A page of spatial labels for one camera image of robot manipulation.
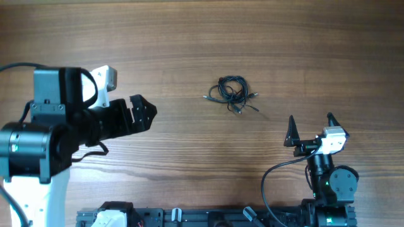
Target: wood grain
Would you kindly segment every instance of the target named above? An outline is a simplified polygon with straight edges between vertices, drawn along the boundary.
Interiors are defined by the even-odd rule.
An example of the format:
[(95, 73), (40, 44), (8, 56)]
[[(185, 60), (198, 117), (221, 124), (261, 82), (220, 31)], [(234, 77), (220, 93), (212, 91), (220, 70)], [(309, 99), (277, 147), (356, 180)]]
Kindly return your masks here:
[[(288, 116), (309, 139), (329, 111), (352, 135), (334, 162), (360, 173), (359, 226), (402, 226), (403, 9), (399, 1), (1, 6), (0, 62), (108, 64), (119, 72), (111, 98), (139, 93), (158, 108), (148, 132), (108, 140), (107, 157), (71, 167), (66, 226), (105, 201), (262, 206), (262, 174), (293, 158), (283, 147)], [(229, 74), (259, 93), (259, 113), (234, 115), (202, 98)], [(32, 96), (31, 69), (2, 73), (0, 125), (17, 120)], [(272, 204), (311, 197), (305, 165), (268, 176)], [(0, 226), (9, 226), (9, 208), (0, 207)]]

